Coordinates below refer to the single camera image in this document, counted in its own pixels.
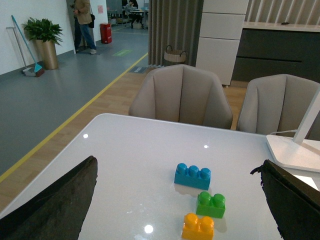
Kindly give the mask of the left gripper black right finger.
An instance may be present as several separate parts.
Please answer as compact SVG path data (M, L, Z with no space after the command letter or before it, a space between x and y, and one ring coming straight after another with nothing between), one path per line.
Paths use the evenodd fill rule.
M266 159L250 174L260 174L269 210L284 240L320 238L320 192Z

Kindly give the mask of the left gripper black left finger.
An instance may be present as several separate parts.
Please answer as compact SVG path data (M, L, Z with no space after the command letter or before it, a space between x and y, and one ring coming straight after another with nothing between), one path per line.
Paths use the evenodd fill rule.
M92 202L98 161L89 156L0 220L2 240L76 240Z

